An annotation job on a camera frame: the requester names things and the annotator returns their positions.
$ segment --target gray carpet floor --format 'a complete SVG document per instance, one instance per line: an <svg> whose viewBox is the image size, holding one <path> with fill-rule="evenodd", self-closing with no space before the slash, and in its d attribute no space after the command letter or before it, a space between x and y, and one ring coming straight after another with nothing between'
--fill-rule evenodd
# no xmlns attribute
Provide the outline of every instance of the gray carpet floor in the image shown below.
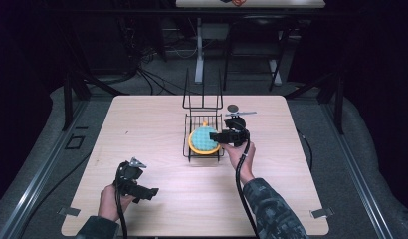
<svg viewBox="0 0 408 239"><path fill-rule="evenodd" d="M289 64L293 58L296 43L295 40L291 40L289 52L282 64L280 74L284 82L281 87L276 87L272 92L269 92L269 81L257 83L243 81L235 82L235 84L230 82L228 90L224 94L283 96L293 91L297 84L288 83L285 79L288 75ZM217 83L223 66L220 49L217 48L216 42L212 44L215 44L215 47L211 49L209 47L206 51L204 71L209 94L217 90ZM164 84L167 89L177 95L183 94L182 88L187 69L189 69L189 79L193 81L196 63L196 56L182 58L178 56L179 53L179 51L169 53L167 62L154 56L152 61L142 64L143 69L164 79L162 81L155 78L160 85ZM109 77L101 79L103 81L110 80ZM161 87L155 82L149 84L139 74L128 81L112 84L114 88L131 95L149 95L150 85L153 86L154 95L168 94L166 91L161 92ZM199 90L200 87L192 84L191 90ZM0 235L4 235L1 233L7 229L7 222L15 213L24 192L41 165L46 160L50 160L52 151L57 147L60 149L50 175L45 178L45 184L36 204L45 198L47 193L93 149L110 106L111 96L96 86L91 85L90 89L93 93L90 101L84 103L75 99L76 105L79 106L78 109L83 110L71 130L67 132L61 132L64 125L63 90L57 89L51 94L54 108L48 123L14 183L0 201ZM379 238L350 176L349 168L345 162L345 154L337 140L335 128L329 123L331 121L329 115L331 105L318 104L315 99L316 93L317 89L313 89L298 99L288 100L288 104L297 129L305 135L313 153L311 173L321 204L325 208L331 207L335 212L327 219L330 228L328 234L321 238ZM375 147L369 131L357 109L349 101L344 103L343 129L344 138L351 148L393 237L408 238L408 211L393 197L387 183L378 172ZM69 135L79 135L84 138L79 149L68 149ZM309 148L304 140L302 140L302 145L309 163ZM23 238L65 238L60 232L65 218L57 212L62 207L70 206L85 166L86 164L82 163L44 200L44 203L30 218Z"/></svg>

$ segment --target sleeve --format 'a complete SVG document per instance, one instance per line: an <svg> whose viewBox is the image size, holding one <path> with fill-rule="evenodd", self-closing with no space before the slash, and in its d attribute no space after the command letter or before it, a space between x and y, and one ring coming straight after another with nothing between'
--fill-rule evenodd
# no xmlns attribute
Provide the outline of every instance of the sleeve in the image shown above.
<svg viewBox="0 0 408 239"><path fill-rule="evenodd" d="M263 178L245 184L244 196L256 215L260 238L309 238L285 199Z"/></svg>
<svg viewBox="0 0 408 239"><path fill-rule="evenodd" d="M99 217L91 216L78 232L77 239L115 239L119 231L119 224Z"/></svg>

